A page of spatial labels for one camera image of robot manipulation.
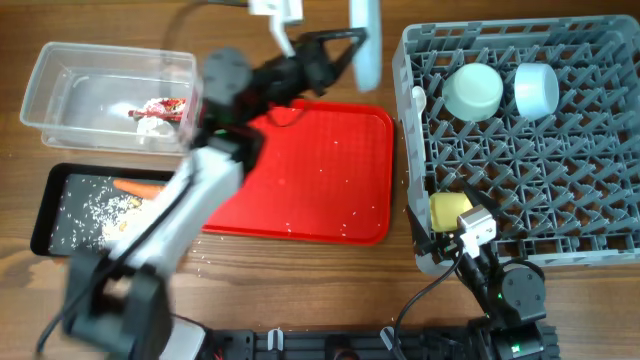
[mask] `candy wrapper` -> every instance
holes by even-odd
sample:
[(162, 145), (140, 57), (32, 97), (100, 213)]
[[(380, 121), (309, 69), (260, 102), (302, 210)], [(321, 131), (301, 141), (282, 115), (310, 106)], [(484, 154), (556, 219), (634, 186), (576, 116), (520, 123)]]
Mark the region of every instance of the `candy wrapper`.
[(171, 136), (176, 133), (171, 123), (180, 122), (186, 102), (184, 98), (151, 99), (142, 109), (129, 111), (129, 116), (138, 121), (137, 133), (140, 135)]

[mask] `wire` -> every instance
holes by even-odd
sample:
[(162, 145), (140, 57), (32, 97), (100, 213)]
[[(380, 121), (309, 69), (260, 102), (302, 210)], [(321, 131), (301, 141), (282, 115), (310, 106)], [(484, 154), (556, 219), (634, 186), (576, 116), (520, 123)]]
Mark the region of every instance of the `wire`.
[(42, 334), (40, 334), (40, 338), (38, 339), (38, 342), (36, 344), (36, 353), (38, 354), (42, 353), (42, 351), (44, 350), (44, 345), (47, 342), (47, 339), (49, 338), (53, 330), (56, 328), (56, 325), (58, 325), (58, 323), (62, 321), (62, 319), (64, 319), (65, 316), (67, 316), (71, 311), (73, 311), (76, 308), (76, 306), (78, 306), (80, 301), (85, 296), (87, 296), (87, 294), (89, 294), (90, 291), (94, 290), (98, 285), (100, 285), (100, 283), (102, 283), (114, 270), (122, 266), (127, 260), (127, 258), (138, 247), (140, 247), (142, 243), (144, 243), (147, 240), (149, 235), (153, 233), (153, 231), (158, 227), (158, 225), (161, 224), (167, 218), (167, 216), (169, 216), (169, 214), (176, 208), (176, 206), (178, 206), (180, 201), (184, 199), (184, 197), (187, 195), (187, 193), (195, 183), (196, 173), (197, 173), (196, 158), (195, 156), (191, 156), (191, 173), (189, 174), (189, 178), (187, 180), (187, 184), (185, 185), (184, 189), (182, 189), (182, 191), (178, 194), (178, 196), (176, 196), (176, 198), (171, 202), (171, 204), (169, 204), (169, 206), (167, 206), (167, 208), (160, 214), (160, 216), (158, 216), (153, 221), (153, 223), (151, 223), (151, 225), (142, 234), (140, 234), (140, 236), (131, 244), (131, 246), (127, 248), (127, 250), (125, 250), (122, 253), (122, 255), (120, 255), (116, 260), (114, 260), (107, 268), (105, 268), (103, 271), (98, 273), (98, 275), (96, 275), (96, 277), (93, 278), (93, 281), (89, 283), (89, 285), (87, 285), (84, 289), (78, 292), (77, 295), (71, 301), (69, 301), (67, 305), (64, 306), (58, 312), (58, 314), (56, 314), (56, 316), (54, 316), (54, 318), (49, 322), (47, 327), (42, 331)]
[[(458, 260), (458, 257), (453, 255), (453, 254), (451, 255), (451, 257), (453, 258), (454, 262)], [(456, 276), (458, 277), (458, 280), (460, 280), (462, 285), (464, 285), (464, 287), (466, 287), (467, 289), (469, 289), (469, 291), (471, 291), (471, 288), (469, 287), (469, 284), (467, 284), (467, 282), (462, 277), (462, 273), (460, 273), (460, 269), (459, 268), (456, 268)]]
[(424, 289), (420, 290), (413, 298), (411, 298), (411, 300), (409, 300), (409, 302), (407, 302), (407, 304), (402, 308), (402, 311), (400, 311), (400, 315), (398, 315), (398, 319), (396, 320), (396, 325), (393, 327), (393, 353), (396, 355), (397, 359), (407, 360), (407, 358), (402, 353), (399, 342), (400, 324), (402, 323), (402, 319), (407, 314), (407, 312), (409, 312), (409, 309), (411, 309), (411, 306), (413, 306), (416, 301), (420, 300), (420, 298), (425, 296), (429, 291), (440, 285), (440, 283), (442, 283), (446, 278), (449, 277), (449, 275), (451, 275), (454, 271), (456, 271), (456, 269), (458, 269), (462, 258), (463, 256), (462, 254), (460, 254), (453, 265), (451, 265), (451, 267), (447, 269), (444, 274), (440, 275), (440, 277), (437, 278), (434, 282), (429, 284)]
[(167, 31), (165, 32), (164, 38), (162, 40), (163, 50), (172, 50), (174, 48), (179, 30), (182, 28), (182, 25), (184, 25), (184, 20), (189, 14), (204, 5), (222, 5), (245, 8), (249, 7), (249, 5), (245, 1), (230, 0), (200, 0), (188, 3), (180, 8), (180, 10), (178, 10), (178, 12), (176, 12), (176, 14), (171, 19), (171, 22), (169, 23)]
[(308, 100), (305, 97), (301, 97), (302, 99), (304, 99), (305, 101), (305, 105), (302, 108), (302, 111), (300, 111), (298, 113), (298, 115), (296, 115), (295, 118), (293, 118), (293, 120), (289, 121), (286, 124), (279, 124), (276, 119), (273, 118), (273, 115), (271, 114), (271, 110), (273, 110), (273, 108), (269, 109), (269, 111), (267, 111), (266, 116), (267, 116), (267, 120), (269, 121), (269, 123), (271, 123), (271, 125), (275, 126), (275, 127), (289, 127), (292, 125), (295, 125), (298, 121), (300, 121), (300, 119), (302, 119), (309, 110), (311, 110), (311, 107), (313, 106), (313, 102), (311, 100)]

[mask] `white ceramic cup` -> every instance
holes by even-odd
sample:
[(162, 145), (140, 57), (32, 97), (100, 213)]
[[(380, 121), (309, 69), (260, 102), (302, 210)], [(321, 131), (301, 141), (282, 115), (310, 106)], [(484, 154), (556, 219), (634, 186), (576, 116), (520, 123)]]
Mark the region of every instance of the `white ceramic cup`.
[(502, 99), (502, 79), (497, 71), (468, 64), (451, 75), (442, 87), (444, 106), (464, 121), (482, 121), (496, 113)]
[(520, 64), (514, 90), (518, 112), (528, 120), (553, 114), (558, 107), (558, 78), (547, 64)]

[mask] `plastic container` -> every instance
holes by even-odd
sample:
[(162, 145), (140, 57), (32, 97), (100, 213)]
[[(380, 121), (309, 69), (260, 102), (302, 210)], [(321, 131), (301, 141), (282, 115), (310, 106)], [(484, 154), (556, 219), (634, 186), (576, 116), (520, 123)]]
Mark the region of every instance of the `plastic container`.
[(513, 88), (520, 116), (530, 121), (553, 114), (558, 107), (558, 77), (548, 64), (520, 64)]
[(463, 121), (487, 120), (502, 99), (500, 74), (485, 64), (468, 64), (456, 71), (442, 87), (444, 106)]
[(41, 129), (49, 146), (179, 154), (178, 136), (138, 135), (128, 111), (153, 98), (186, 98), (179, 132), (189, 138), (198, 87), (192, 54), (52, 42), (33, 69), (20, 120)]
[[(498, 112), (478, 123), (443, 111), (440, 93), (443, 80), (469, 63), (494, 68), (504, 84)], [(559, 82), (556, 111), (538, 120), (523, 117), (513, 96), (516, 69), (524, 63), (550, 65)], [(500, 222), (503, 238), (491, 242), (501, 261), (640, 262), (640, 26), (634, 18), (410, 25), (392, 67), (416, 243), (442, 240), (432, 231), (429, 195), (461, 191), (454, 181), (459, 174), (509, 217)], [(422, 118), (414, 86), (427, 95)], [(426, 162), (420, 147), (426, 147)], [(451, 263), (425, 262), (421, 269), (435, 274)]]

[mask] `red tray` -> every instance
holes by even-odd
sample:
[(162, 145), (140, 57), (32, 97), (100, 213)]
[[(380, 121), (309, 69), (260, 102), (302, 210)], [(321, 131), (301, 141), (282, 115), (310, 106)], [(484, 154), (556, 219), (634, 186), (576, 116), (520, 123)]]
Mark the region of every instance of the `red tray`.
[(252, 126), (256, 168), (203, 231), (373, 245), (389, 229), (393, 121), (379, 107), (297, 101)]

